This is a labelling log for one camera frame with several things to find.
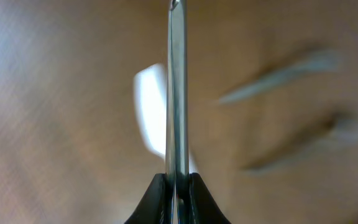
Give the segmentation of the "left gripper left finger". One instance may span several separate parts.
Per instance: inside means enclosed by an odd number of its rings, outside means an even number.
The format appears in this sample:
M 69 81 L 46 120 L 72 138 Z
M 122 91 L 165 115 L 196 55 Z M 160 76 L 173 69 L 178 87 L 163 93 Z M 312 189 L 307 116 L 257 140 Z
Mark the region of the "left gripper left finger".
M 135 210 L 124 223 L 166 224 L 169 192 L 172 193 L 172 189 L 167 186 L 166 175 L 155 174 Z

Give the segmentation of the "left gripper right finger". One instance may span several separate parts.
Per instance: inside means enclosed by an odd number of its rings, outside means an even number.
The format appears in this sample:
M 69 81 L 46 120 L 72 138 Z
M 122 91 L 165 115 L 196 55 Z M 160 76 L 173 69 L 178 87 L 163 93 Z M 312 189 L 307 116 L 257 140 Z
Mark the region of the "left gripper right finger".
M 179 224 L 231 224 L 198 173 L 189 175 L 186 186 L 177 193 Z

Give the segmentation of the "white plastic knife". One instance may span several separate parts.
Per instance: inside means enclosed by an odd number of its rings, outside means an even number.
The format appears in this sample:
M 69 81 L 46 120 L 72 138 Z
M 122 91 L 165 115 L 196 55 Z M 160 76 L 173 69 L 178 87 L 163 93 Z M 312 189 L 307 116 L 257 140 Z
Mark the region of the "white plastic knife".
M 165 160 L 167 80 L 162 64 L 151 65 L 135 75 L 134 106 L 146 148 Z

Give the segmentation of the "small steel teaspoon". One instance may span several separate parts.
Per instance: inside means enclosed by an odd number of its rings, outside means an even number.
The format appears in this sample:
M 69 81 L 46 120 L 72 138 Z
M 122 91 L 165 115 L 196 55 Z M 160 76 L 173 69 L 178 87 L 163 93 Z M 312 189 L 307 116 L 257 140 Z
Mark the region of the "small steel teaspoon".
M 338 54 L 332 50 L 317 50 L 300 60 L 262 75 L 250 84 L 242 85 L 221 96 L 219 104 L 234 103 L 270 91 L 280 85 L 301 78 L 309 73 L 335 71 L 339 64 Z
M 358 142 L 358 117 L 351 113 L 333 113 L 296 133 L 282 145 L 248 163 L 243 172 L 260 175 L 294 164 L 308 155 L 335 151 Z

